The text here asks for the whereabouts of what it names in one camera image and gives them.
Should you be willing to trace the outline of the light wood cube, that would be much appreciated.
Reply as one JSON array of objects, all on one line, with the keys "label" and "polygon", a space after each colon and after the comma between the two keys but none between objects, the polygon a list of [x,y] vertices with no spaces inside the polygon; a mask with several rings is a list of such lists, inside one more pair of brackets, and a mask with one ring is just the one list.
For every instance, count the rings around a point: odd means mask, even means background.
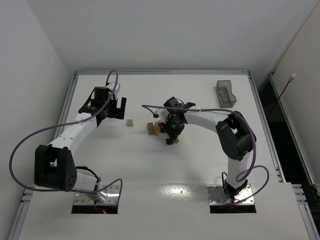
[{"label": "light wood cube", "polygon": [[127,125],[128,127],[133,127],[133,126],[134,126],[133,119],[128,119],[128,120],[126,121],[126,125]]}]

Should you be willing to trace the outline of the pale wood cube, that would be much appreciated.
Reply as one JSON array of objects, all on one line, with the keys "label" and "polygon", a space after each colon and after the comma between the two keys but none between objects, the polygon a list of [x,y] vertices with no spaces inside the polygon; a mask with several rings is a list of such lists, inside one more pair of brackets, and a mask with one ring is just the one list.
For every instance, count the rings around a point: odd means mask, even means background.
[{"label": "pale wood cube", "polygon": [[155,127],[152,122],[147,123],[147,132],[149,135],[154,135],[155,134]]}]

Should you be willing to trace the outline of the grey transparent plastic tray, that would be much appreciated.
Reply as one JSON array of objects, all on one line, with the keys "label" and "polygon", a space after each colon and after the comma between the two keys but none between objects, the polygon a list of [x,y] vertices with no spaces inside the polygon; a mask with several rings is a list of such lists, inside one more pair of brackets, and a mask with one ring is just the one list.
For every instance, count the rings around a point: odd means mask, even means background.
[{"label": "grey transparent plastic tray", "polygon": [[221,108],[233,108],[237,102],[236,96],[232,92],[232,83],[230,80],[218,80],[215,91]]}]

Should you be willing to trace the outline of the light wood plank block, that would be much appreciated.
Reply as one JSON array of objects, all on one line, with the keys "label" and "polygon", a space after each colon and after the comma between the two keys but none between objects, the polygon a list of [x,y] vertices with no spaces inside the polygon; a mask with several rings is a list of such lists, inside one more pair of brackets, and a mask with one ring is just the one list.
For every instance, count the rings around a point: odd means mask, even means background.
[{"label": "light wood plank block", "polygon": [[154,122],[154,134],[155,134],[156,136],[159,135],[159,122],[158,122],[158,121],[155,121],[155,122]]}]

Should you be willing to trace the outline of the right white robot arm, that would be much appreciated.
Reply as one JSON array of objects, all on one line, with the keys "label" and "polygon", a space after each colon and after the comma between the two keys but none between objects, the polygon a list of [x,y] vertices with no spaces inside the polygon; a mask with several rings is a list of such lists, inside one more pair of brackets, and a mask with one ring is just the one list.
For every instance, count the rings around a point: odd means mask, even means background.
[{"label": "right white robot arm", "polygon": [[193,102],[181,103],[171,97],[155,111],[162,120],[160,129],[176,140],[185,125],[195,125],[217,134],[223,152],[228,158],[227,176],[222,181],[224,194],[234,200],[247,186],[247,177],[255,166],[256,136],[238,111],[197,109]]}]

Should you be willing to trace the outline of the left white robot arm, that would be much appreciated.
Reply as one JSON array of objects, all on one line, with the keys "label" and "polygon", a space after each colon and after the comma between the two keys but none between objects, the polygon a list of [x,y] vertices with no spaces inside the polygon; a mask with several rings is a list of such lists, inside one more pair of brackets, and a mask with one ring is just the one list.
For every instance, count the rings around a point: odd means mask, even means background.
[{"label": "left white robot arm", "polygon": [[99,177],[78,172],[73,155],[104,119],[124,119],[127,99],[123,97],[117,107],[119,91],[118,83],[95,87],[78,110],[74,124],[67,126],[48,145],[37,147],[34,161],[36,186],[63,192],[98,189]]}]

